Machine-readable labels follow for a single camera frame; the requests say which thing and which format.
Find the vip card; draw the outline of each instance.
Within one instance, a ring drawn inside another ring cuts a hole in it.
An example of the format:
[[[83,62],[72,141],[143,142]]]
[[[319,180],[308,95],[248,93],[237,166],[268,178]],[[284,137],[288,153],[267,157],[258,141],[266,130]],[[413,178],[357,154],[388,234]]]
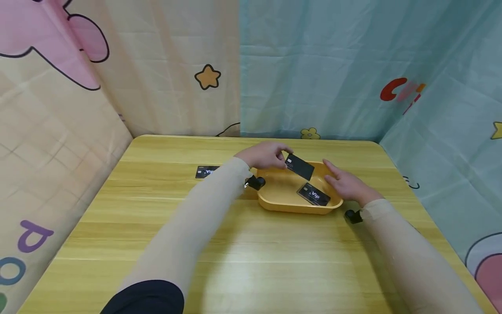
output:
[[[321,190],[311,185],[310,183],[306,183],[298,190],[298,194],[309,201],[312,205],[317,206],[326,206],[331,199],[329,196],[324,194]]]
[[[286,166],[289,170],[298,174],[307,181],[310,180],[312,173],[314,173],[314,166],[293,154],[289,154],[288,158],[286,158]]]
[[[197,172],[195,173],[196,179],[203,179],[213,173],[214,170],[218,169],[219,166],[198,166]]]

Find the beige sleeve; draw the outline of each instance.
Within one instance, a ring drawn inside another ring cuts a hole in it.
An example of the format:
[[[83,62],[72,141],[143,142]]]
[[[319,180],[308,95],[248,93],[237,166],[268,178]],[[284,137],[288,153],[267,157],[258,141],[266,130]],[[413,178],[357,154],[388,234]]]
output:
[[[248,165],[233,157],[193,187],[148,244],[119,291],[141,281],[161,279],[177,285],[186,299],[199,254],[251,176]]]
[[[389,201],[368,203],[361,217],[411,313],[483,313],[448,262]]]

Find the hand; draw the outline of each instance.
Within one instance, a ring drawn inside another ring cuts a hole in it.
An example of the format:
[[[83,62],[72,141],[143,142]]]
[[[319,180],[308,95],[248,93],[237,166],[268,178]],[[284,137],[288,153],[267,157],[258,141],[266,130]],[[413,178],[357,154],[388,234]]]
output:
[[[235,157],[242,159],[250,168],[286,169],[283,150],[290,154],[293,153],[293,150],[286,144],[266,141],[238,152]]]
[[[322,161],[328,167],[329,171],[333,173],[333,176],[326,175],[324,179],[338,192],[338,195],[342,199],[354,200],[362,208],[373,200],[384,198],[375,189],[369,187],[352,173],[335,167],[326,159]]]

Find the curtain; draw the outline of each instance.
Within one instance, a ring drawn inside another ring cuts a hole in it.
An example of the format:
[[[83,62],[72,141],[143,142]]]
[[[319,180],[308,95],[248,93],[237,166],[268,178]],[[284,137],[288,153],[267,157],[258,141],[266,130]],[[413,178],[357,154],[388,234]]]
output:
[[[0,1],[0,313],[16,313],[132,137],[91,62],[95,23],[64,1]]]
[[[480,16],[381,144],[502,312],[502,6]]]
[[[215,136],[239,122],[238,2],[74,0],[67,10],[105,34],[109,58],[94,68],[134,136]]]
[[[502,312],[502,4],[241,0],[243,136],[379,142]]]

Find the plastic tray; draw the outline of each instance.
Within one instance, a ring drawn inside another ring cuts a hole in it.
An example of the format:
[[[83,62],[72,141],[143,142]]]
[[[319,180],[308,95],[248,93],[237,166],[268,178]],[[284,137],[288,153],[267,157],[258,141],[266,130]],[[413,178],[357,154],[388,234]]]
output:
[[[307,182],[291,170],[266,169],[258,170],[257,177],[265,179],[265,185],[258,191],[258,202],[266,210],[302,214],[325,215],[343,203],[341,197],[325,180],[331,174],[321,162],[308,162],[314,166],[311,185],[331,197],[327,206],[316,206],[299,196],[297,191]]]

